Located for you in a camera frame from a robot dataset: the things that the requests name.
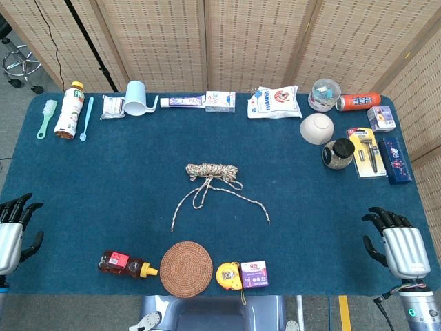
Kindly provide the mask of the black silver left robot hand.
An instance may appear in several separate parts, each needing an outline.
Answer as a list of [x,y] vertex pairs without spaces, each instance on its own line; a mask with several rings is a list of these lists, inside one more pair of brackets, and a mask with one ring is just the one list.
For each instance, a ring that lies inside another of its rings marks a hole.
[[1,280],[12,274],[20,263],[36,254],[44,239],[44,231],[38,231],[32,245],[22,249],[24,233],[34,212],[43,207],[36,202],[25,206],[32,197],[26,193],[11,201],[1,203]]

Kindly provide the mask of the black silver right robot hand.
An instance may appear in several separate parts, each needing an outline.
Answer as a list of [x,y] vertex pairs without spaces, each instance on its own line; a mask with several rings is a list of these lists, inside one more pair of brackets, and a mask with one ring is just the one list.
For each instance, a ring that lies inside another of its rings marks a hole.
[[367,235],[363,236],[365,250],[372,259],[388,268],[393,276],[399,279],[423,279],[430,273],[422,235],[408,218],[381,207],[370,207],[362,220],[374,224],[385,253],[375,249]]

